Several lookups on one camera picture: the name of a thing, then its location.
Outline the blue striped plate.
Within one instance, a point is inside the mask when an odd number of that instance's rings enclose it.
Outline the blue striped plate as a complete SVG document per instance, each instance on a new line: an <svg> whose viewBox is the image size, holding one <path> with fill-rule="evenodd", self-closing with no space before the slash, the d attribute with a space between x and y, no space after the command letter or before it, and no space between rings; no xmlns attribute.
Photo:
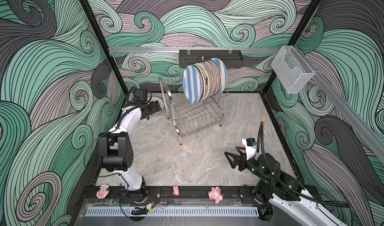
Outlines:
<svg viewBox="0 0 384 226"><path fill-rule="evenodd" d="M203 94L203 81L200 71L194 64L187 66L184 70L183 90L190 103L196 104L200 101Z"/></svg>
<svg viewBox="0 0 384 226"><path fill-rule="evenodd" d="M219 58L212 58L212 60L216 63L217 67L219 68L219 71L220 71L220 79L221 79L221 84L220 84L220 88L219 88L219 91L218 91L218 94L221 94L226 85L227 85L227 82L228 82L228 72L227 72L227 68L224 64L224 62L219 59Z"/></svg>

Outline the white plate green red rim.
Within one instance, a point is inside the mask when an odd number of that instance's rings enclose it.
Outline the white plate green red rim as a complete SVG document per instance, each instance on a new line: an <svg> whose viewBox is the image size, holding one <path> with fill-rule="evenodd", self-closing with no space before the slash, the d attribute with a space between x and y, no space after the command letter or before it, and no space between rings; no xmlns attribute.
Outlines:
<svg viewBox="0 0 384 226"><path fill-rule="evenodd" d="M198 70L201 74L201 79L202 79L202 84L203 84L203 92L202 92L202 96L200 98L200 101L202 101L202 100L206 99L207 95L208 95L208 90L209 90L208 72L201 63L196 63L195 66L198 68Z"/></svg>

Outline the cream plate floral drawing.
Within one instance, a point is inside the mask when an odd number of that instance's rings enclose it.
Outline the cream plate floral drawing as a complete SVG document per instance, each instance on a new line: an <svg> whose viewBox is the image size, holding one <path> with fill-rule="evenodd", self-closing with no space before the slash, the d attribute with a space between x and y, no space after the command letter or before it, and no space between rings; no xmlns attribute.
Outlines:
<svg viewBox="0 0 384 226"><path fill-rule="evenodd" d="M205 67L205 69L208 72L208 83L209 83L209 90L208 90L208 95L207 98L211 97L212 92L213 92L213 78L212 78L212 72L209 68L209 66L205 62L201 62L201 64Z"/></svg>

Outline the white plate dark cloud motif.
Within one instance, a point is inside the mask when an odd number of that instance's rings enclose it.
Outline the white plate dark cloud motif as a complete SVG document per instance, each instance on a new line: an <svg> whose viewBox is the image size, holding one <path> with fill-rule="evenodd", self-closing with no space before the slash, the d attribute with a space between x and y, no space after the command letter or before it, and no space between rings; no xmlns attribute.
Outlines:
<svg viewBox="0 0 384 226"><path fill-rule="evenodd" d="M216 88L217 88L217 74L216 74L216 71L214 69L213 64L210 61L207 60L204 63L208 67L209 80L211 81L208 97L212 97L216 91Z"/></svg>

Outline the orange sunburst plate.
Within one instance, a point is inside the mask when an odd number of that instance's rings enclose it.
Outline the orange sunburst plate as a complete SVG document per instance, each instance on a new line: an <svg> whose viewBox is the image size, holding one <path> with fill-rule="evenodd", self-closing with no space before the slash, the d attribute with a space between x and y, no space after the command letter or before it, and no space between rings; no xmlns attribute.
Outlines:
<svg viewBox="0 0 384 226"><path fill-rule="evenodd" d="M215 90L215 93L214 93L214 95L217 95L221 91L221 84L222 84L221 68L220 68L220 63L217 60L217 58L211 58L211 61L212 61L212 64L214 65L214 67L215 67L215 71L216 71L216 75L217 75L216 76L216 90Z"/></svg>
<svg viewBox="0 0 384 226"><path fill-rule="evenodd" d="M208 60L208 64L210 65L210 70L212 72L212 78L213 78L213 93L212 96L216 95L216 93L219 90L219 68L215 61Z"/></svg>

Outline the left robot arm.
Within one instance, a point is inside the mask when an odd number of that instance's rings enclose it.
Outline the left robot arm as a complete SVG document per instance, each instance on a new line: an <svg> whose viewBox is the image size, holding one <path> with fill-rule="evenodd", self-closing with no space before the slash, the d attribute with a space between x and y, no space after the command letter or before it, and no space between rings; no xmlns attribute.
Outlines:
<svg viewBox="0 0 384 226"><path fill-rule="evenodd" d="M98 162L111 176L118 177L128 196L145 198L147 186L133 166L134 151L130 136L139 120L149 119L162 109L158 101L133 103L122 109L117 123L108 132L98 136Z"/></svg>

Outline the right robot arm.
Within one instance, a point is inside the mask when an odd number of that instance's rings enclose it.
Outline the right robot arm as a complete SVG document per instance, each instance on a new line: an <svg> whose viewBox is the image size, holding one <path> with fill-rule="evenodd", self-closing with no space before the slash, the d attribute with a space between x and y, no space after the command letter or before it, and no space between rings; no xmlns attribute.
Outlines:
<svg viewBox="0 0 384 226"><path fill-rule="evenodd" d="M296 178L283 172L273 156L262 152L257 158L247 159L242 147L239 154L225 152L232 168L248 170L259 178L254 188L243 186L240 195L244 201L259 205L259 219L269 222L274 216L273 206L282 210L303 226L344 226L341 220L326 209Z"/></svg>

